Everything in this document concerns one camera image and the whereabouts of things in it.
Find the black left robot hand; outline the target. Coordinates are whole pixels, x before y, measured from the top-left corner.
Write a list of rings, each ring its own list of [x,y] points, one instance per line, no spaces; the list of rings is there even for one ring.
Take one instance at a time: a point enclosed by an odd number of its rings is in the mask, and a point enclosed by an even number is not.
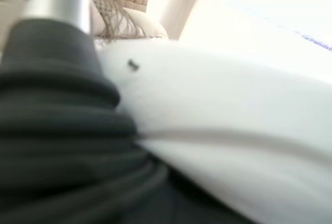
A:
[[[25,0],[1,57],[1,223],[248,223],[136,145],[90,0]]]

